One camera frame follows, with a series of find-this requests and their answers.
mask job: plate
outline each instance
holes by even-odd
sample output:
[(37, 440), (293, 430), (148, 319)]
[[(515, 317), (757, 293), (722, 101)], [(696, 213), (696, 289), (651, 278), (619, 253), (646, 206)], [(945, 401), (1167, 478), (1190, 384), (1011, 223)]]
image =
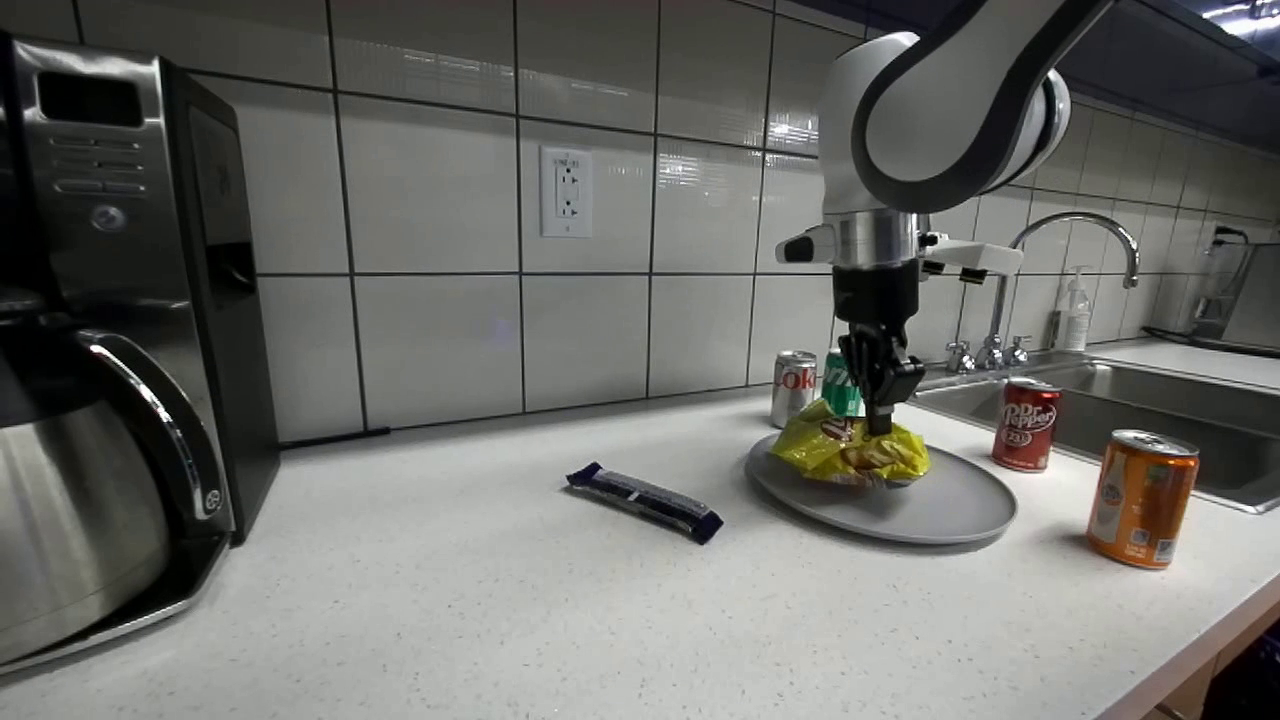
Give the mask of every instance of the plate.
[(994, 472), (945, 449), (930, 449), (932, 467), (911, 486), (814, 483), (768, 449), (772, 434), (749, 450), (749, 478), (784, 509), (853, 537), (958, 546), (997, 539), (1015, 515), (1015, 494)]

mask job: wall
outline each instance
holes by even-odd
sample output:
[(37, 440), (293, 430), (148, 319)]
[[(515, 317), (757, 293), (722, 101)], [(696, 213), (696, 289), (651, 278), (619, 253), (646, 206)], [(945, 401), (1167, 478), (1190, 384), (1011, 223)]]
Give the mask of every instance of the wall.
[[(239, 107), (278, 407), (289, 440), (759, 384), (829, 347), (825, 270), (772, 265), (819, 219), (825, 67), (869, 31), (791, 0), (3, 0), (0, 25), (148, 49)], [(595, 233), (541, 235), (541, 150), (595, 156)], [(1276, 165), (1081, 105), (1015, 187), (945, 213), (1031, 245), (1015, 331), (1087, 270), (1093, 334), (1185, 317), (1214, 223), (1272, 235)], [(994, 289), (924, 284), (921, 357), (981, 338)]]

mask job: food on plate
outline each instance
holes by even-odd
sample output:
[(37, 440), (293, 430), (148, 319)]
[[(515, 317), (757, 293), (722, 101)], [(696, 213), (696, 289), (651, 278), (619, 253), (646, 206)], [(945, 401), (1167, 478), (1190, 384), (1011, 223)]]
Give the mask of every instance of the food on plate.
[(772, 457), (819, 483), (880, 478), (910, 486), (930, 475), (930, 442), (915, 430), (892, 425), (889, 434), (869, 434), (862, 419), (838, 414), (825, 401), (814, 401), (788, 419), (772, 442)]

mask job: sink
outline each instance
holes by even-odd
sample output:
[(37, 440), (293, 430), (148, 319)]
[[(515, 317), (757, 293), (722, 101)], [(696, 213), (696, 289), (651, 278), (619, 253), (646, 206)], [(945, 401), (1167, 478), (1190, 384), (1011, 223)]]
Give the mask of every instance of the sink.
[[(940, 377), (911, 403), (994, 429), (1005, 377)], [(1280, 509), (1280, 396), (1083, 357), (1015, 369), (1015, 377), (1066, 391), (1058, 449), (1101, 457), (1113, 429), (1154, 429), (1202, 449), (1202, 494), (1242, 513)]]

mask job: countertop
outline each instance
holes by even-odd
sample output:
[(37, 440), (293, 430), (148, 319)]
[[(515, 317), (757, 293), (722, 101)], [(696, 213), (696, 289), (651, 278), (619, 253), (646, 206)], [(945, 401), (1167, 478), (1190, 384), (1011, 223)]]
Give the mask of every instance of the countertop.
[[(1101, 716), (1280, 570), (1280, 513), (1208, 501), (1167, 570), (1101, 560), (1093, 461), (999, 472), (983, 429), (915, 407), (1015, 522), (976, 551), (819, 533), (745, 478), (763, 412), (731, 391), (289, 450), (191, 616), (0, 688), (0, 716)], [(727, 529), (701, 546), (565, 494), (590, 461)]]

